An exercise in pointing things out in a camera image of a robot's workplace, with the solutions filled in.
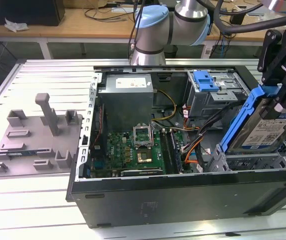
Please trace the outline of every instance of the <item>wooden table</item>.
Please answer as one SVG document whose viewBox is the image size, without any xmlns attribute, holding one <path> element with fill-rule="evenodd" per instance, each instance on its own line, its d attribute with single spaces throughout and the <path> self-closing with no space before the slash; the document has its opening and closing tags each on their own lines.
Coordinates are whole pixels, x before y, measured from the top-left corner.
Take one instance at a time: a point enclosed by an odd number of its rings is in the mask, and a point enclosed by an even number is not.
<svg viewBox="0 0 286 240">
<path fill-rule="evenodd" d="M 257 0 L 248 0 L 257 4 Z M 239 5 L 247 5 L 243 0 L 235 0 Z M 235 8 L 234 3 L 224 3 L 229 11 Z M 96 14 L 96 18 L 108 18 L 121 13 L 107 12 Z M 81 51 L 85 53 L 83 43 L 127 43 L 133 28 L 132 15 L 121 17 L 119 22 L 100 22 L 85 17 L 83 9 L 65 9 L 65 17 L 59 26 L 30 25 L 28 30 L 12 32 L 0 25 L 0 41 L 3 42 L 36 42 L 39 43 L 44 59 L 52 59 L 48 43 L 81 43 Z M 244 22 L 254 23 L 257 17 L 246 16 Z M 261 46 L 265 31 L 237 34 L 231 45 Z M 219 39 L 220 31 L 213 26 L 207 36 L 202 51 L 202 58 L 209 58 L 213 46 Z"/>
</svg>

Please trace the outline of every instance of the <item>green circuit board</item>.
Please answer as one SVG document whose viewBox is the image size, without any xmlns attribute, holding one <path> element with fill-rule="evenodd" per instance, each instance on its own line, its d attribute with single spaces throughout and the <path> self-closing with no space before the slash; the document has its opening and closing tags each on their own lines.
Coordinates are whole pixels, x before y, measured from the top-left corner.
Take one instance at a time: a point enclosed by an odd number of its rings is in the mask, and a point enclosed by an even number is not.
<svg viewBox="0 0 286 240">
<path fill-rule="evenodd" d="M 178 146 L 183 145 L 182 133 L 174 133 Z M 137 141 L 149 139 L 147 133 L 136 132 Z M 104 169 L 160 169 L 165 172 L 160 134 L 153 133 L 153 147 L 135 148 L 133 132 L 110 132 L 107 138 L 107 161 Z"/>
</svg>

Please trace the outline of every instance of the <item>floor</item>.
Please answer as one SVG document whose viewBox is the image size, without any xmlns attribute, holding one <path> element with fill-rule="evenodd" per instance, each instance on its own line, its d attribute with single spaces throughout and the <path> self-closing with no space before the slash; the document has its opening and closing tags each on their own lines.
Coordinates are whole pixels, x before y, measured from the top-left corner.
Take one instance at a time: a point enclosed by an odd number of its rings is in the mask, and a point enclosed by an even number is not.
<svg viewBox="0 0 286 240">
<path fill-rule="evenodd" d="M 37 43 L 33 42 L 9 42 L 7 48 L 18 59 L 43 59 L 41 49 Z M 50 43 L 49 47 L 55 59 L 125 59 L 127 58 L 127 45 L 110 43 L 87 43 L 85 44 L 87 54 L 81 54 L 79 43 Z M 177 58 L 195 59 L 199 58 L 203 46 L 179 46 L 176 54 Z M 0 45 L 0 84 L 6 78 L 8 72 L 14 66 L 16 61 L 12 56 L 3 50 Z M 251 46 L 231 46 L 225 55 L 227 59 L 251 59 L 256 52 L 256 47 Z M 220 58 L 221 50 L 213 53 L 211 58 Z"/>
</svg>

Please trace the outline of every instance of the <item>black box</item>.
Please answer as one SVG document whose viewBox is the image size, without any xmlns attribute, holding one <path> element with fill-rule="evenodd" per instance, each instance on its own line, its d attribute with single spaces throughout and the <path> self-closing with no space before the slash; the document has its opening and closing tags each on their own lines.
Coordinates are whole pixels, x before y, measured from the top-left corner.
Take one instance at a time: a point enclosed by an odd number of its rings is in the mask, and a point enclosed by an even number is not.
<svg viewBox="0 0 286 240">
<path fill-rule="evenodd" d="M 0 0 L 0 25 L 6 18 L 14 23 L 58 26 L 64 14 L 63 0 Z"/>
<path fill-rule="evenodd" d="M 245 14 L 233 15 L 229 18 L 231 24 L 242 25 Z"/>
</svg>

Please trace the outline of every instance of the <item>hard drive label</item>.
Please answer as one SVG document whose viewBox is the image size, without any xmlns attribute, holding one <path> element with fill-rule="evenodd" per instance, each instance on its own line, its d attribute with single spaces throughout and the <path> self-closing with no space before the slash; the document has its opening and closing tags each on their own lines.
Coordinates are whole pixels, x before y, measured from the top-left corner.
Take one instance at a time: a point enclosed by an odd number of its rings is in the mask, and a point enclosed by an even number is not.
<svg viewBox="0 0 286 240">
<path fill-rule="evenodd" d="M 260 120 L 253 131 L 243 142 L 244 149 L 262 149 L 272 145 L 285 131 L 286 113 L 277 119 Z"/>
</svg>

